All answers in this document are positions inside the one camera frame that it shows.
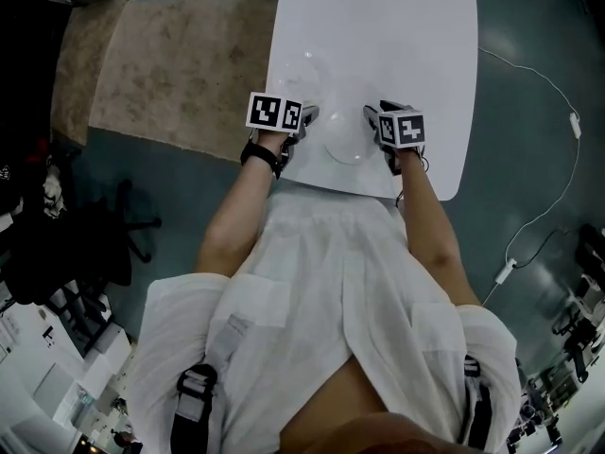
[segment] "desk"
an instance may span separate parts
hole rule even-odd
[[[452,199],[471,132],[476,61],[476,0],[279,0],[267,91],[321,106],[284,177],[396,197],[401,179],[362,120],[365,104],[385,98],[424,111],[428,175],[440,200]],[[365,159],[335,160],[326,147],[335,142]]]

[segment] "hand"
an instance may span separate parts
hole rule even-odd
[[[279,131],[258,131],[258,145],[271,151],[275,156],[279,156],[282,151],[282,145],[289,134]]]

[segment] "black and white marker cube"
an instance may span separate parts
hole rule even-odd
[[[251,93],[246,126],[259,130],[298,133],[303,104],[283,96]]]
[[[419,111],[388,111],[378,113],[380,144],[391,148],[424,145],[424,116]]]

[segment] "white shirt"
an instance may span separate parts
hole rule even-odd
[[[190,274],[149,288],[129,411],[150,453],[170,452],[177,380],[232,314],[253,326],[223,377],[223,452],[276,452],[280,431],[351,355],[389,411],[444,440],[462,429],[467,354],[490,386],[486,450],[518,415],[514,337],[487,309],[451,304],[409,253],[397,210],[294,187],[269,199],[232,279]]]

